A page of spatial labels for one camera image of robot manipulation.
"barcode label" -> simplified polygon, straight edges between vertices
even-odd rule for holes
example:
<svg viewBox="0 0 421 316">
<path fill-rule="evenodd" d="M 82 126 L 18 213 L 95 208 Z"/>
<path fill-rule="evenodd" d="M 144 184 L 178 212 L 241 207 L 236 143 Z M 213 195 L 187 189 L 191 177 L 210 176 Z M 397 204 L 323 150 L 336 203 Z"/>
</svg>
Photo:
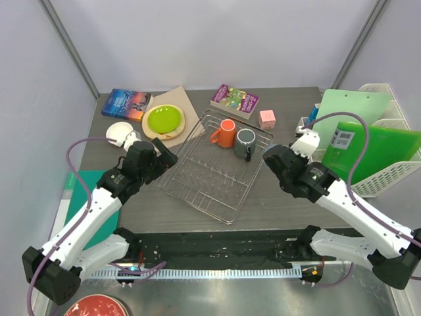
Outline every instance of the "barcode label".
<svg viewBox="0 0 421 316">
<path fill-rule="evenodd" d="M 339 138 L 346 138 L 348 140 L 351 137 L 352 137 L 352 134 L 342 132 Z"/>
<path fill-rule="evenodd" d="M 336 128 L 332 136 L 332 140 L 330 141 L 330 145 L 334 148 L 347 149 L 354 135 L 355 133 L 353 132 L 344 132 Z"/>
</svg>

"dish rack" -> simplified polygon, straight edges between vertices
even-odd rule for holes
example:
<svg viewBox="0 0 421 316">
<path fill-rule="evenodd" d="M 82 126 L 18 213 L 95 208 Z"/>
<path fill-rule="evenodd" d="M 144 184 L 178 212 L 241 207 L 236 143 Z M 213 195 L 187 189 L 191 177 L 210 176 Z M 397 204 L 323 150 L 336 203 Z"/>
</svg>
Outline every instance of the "dish rack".
<svg viewBox="0 0 421 316">
<path fill-rule="evenodd" d="M 384 111 L 380 119 L 372 126 L 396 128 L 400 130 L 410 130 L 407 120 L 402 113 L 402 110 L 391 91 L 389 84 L 365 84 L 358 91 L 388 93 L 391 95 L 389 106 Z M 297 126 L 303 126 L 307 121 L 307 117 L 300 118 Z M 321 161 L 326 150 L 317 149 L 312 157 L 312 161 Z M 394 163 L 387 168 L 353 184 L 352 189 L 362 198 L 374 198 L 387 189 L 416 171 L 421 167 L 421 151 L 418 150 L 410 161 L 400 161 Z"/>
<path fill-rule="evenodd" d="M 233 148 L 209 142 L 224 119 L 235 121 L 237 130 L 250 128 L 256 134 L 256 150 L 249 162 L 236 156 Z M 192 136 L 200 130 L 200 135 Z M 231 224 L 262 166 L 262 154 L 273 139 L 265 130 L 208 109 L 177 151 L 177 164 L 160 177 L 158 186 L 215 219 Z"/>
</svg>

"blue book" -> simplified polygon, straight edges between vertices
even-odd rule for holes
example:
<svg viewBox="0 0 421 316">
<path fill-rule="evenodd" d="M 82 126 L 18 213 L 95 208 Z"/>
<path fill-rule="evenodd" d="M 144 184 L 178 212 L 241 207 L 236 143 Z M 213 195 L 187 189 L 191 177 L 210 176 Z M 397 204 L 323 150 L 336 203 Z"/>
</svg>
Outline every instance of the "blue book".
<svg viewBox="0 0 421 316">
<path fill-rule="evenodd" d="M 113 89 L 101 114 L 141 122 L 146 108 L 152 104 L 152 101 L 153 97 L 150 93 Z"/>
</svg>

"book cover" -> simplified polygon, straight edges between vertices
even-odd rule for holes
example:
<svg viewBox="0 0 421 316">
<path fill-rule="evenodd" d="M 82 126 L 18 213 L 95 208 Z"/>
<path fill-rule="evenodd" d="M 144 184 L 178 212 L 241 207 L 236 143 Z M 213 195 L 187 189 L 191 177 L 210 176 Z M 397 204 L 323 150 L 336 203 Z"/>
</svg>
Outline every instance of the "book cover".
<svg viewBox="0 0 421 316">
<path fill-rule="evenodd" d="M 259 97 L 222 84 L 210 104 L 241 117 L 249 118 L 258 102 Z"/>
<path fill-rule="evenodd" d="M 150 93 L 113 89 L 101 113 L 109 117 L 141 122 L 152 100 Z"/>
</svg>

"mug handle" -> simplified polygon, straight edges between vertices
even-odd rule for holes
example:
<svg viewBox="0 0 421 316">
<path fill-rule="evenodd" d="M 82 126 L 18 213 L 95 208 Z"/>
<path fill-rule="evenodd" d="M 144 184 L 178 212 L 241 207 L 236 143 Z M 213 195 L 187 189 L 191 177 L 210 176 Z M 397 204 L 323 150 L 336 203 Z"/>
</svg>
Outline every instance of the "mug handle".
<svg viewBox="0 0 421 316">
<path fill-rule="evenodd" d="M 245 160 L 247 162 L 249 162 L 251 160 L 251 148 L 250 148 L 250 146 L 247 146 L 247 153 L 245 155 Z"/>
<path fill-rule="evenodd" d="M 219 141 L 219 138 L 218 138 L 218 134 L 220 133 L 220 131 L 221 131 L 221 127 L 220 128 L 218 128 L 212 135 L 210 135 L 210 137 L 209 137 L 209 141 L 212 143 L 212 144 L 214 144 L 214 143 L 216 143 L 216 142 L 218 142 Z"/>
</svg>

